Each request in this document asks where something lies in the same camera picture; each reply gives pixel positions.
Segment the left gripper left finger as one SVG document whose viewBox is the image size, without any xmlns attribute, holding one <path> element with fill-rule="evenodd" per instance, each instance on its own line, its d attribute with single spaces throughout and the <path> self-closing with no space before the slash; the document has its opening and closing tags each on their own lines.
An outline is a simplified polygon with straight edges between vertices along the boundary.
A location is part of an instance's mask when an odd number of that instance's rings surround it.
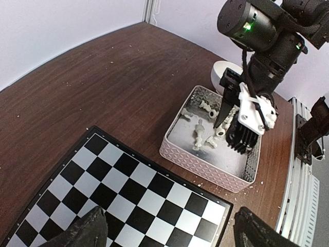
<svg viewBox="0 0 329 247">
<path fill-rule="evenodd" d="M 106 246 L 107 221 L 101 206 L 95 206 L 67 230 L 40 246 Z"/>
</svg>

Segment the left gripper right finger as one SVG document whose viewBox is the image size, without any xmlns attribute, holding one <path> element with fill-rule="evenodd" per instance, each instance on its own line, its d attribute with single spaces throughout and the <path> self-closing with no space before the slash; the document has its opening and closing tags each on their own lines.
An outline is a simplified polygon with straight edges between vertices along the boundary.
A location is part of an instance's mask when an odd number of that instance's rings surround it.
<svg viewBox="0 0 329 247">
<path fill-rule="evenodd" d="M 247 207 L 241 207 L 234 215 L 235 246 L 284 247 L 298 246 L 286 239 Z"/>
</svg>

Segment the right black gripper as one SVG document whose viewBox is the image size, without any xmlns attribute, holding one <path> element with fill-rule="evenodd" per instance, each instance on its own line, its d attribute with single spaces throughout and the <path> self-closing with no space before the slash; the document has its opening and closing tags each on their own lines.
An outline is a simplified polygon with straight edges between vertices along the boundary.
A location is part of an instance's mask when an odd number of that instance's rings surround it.
<svg viewBox="0 0 329 247">
<path fill-rule="evenodd" d="M 221 79 L 220 86 L 224 88 L 223 98 L 219 114 L 214 122 L 214 128 L 218 128 L 228 116 L 229 112 L 234 106 L 239 106 L 240 83 L 245 79 L 245 73 L 239 75 L 230 68 L 226 68 Z M 266 74 L 256 71 L 255 69 L 248 69 L 247 82 L 248 90 L 251 96 L 263 96 L 268 99 L 273 107 L 276 103 L 272 93 L 277 86 L 277 80 L 270 78 Z"/>
</svg>

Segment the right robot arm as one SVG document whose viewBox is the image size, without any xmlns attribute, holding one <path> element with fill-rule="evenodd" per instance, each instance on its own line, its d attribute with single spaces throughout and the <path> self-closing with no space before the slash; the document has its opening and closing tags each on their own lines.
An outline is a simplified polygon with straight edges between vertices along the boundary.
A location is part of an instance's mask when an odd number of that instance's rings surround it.
<svg viewBox="0 0 329 247">
<path fill-rule="evenodd" d="M 305 41 L 316 49 L 328 42 L 328 1 L 226 1 L 217 29 L 243 51 L 243 73 L 234 81 L 274 103 L 274 90 L 308 52 Z"/>
</svg>

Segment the white chess piece pile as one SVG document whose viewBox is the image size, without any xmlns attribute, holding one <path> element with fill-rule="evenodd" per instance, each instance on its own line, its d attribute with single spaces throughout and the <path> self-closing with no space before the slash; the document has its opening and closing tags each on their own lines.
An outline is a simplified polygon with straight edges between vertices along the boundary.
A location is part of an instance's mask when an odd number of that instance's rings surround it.
<svg viewBox="0 0 329 247">
<path fill-rule="evenodd" d="M 204 100 L 198 104 L 198 107 L 205 111 L 205 116 L 197 116 L 186 107 L 184 107 L 180 112 L 180 115 L 187 120 L 197 121 L 192 134 L 194 138 L 192 149 L 194 151 L 198 151 L 203 145 L 208 145 L 215 149 L 218 147 L 219 141 L 225 137 L 226 132 L 233 120 L 233 116 L 238 111 L 238 107 L 234 106 L 223 123 L 215 129 L 213 128 L 213 124 L 219 114 L 219 111 Z"/>
</svg>

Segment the pink plastic basket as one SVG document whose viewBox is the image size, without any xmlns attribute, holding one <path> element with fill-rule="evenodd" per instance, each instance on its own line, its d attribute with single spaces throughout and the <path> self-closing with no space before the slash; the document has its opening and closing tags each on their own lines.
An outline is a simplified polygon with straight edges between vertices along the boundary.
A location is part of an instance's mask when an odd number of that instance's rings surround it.
<svg viewBox="0 0 329 247">
<path fill-rule="evenodd" d="M 228 146 L 224 126 L 213 127 L 222 97 L 197 85 L 191 91 L 164 135 L 160 155 L 176 165 L 233 193 L 256 181 L 261 138 L 253 149 L 240 154 Z"/>
</svg>

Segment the black white chessboard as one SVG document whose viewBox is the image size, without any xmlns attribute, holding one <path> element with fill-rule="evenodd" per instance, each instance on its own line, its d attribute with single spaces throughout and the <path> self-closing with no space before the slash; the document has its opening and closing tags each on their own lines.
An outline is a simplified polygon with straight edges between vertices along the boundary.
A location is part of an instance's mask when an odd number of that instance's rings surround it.
<svg viewBox="0 0 329 247">
<path fill-rule="evenodd" d="M 39 246 L 96 206 L 106 246 L 219 246 L 233 205 L 98 127 L 64 156 L 2 246 Z"/>
</svg>

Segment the front aluminium rail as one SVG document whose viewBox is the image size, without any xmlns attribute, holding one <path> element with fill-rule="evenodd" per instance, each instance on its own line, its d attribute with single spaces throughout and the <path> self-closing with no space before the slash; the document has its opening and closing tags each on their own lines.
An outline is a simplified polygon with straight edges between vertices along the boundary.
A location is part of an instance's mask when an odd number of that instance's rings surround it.
<svg viewBox="0 0 329 247">
<path fill-rule="evenodd" d="M 293 105 L 293 132 L 284 196 L 275 230 L 291 241 L 300 244 L 308 232 L 315 231 L 319 200 L 319 180 L 313 176 L 312 166 L 295 157 L 297 144 L 296 116 L 310 119 L 310 110 L 296 97 L 289 100 Z"/>
</svg>

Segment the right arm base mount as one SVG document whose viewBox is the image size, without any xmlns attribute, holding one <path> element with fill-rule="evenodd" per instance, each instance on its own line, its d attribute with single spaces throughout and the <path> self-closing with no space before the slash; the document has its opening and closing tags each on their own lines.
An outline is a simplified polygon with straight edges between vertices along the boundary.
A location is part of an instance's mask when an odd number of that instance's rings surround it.
<svg viewBox="0 0 329 247">
<path fill-rule="evenodd" d="M 323 156 L 317 140 L 328 136 L 328 94 L 320 97 L 313 105 L 311 118 L 306 120 L 301 114 L 296 115 L 295 157 L 311 165 L 312 158 Z"/>
</svg>

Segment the right aluminium frame post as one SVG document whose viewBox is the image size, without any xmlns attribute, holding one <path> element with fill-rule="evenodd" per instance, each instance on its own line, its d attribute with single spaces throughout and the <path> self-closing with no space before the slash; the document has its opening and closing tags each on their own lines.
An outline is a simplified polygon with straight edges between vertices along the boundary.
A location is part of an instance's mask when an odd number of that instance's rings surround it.
<svg viewBox="0 0 329 247">
<path fill-rule="evenodd" d="M 158 26 L 156 17 L 160 13 L 160 5 L 161 0 L 145 0 L 142 21 L 154 26 Z"/>
</svg>

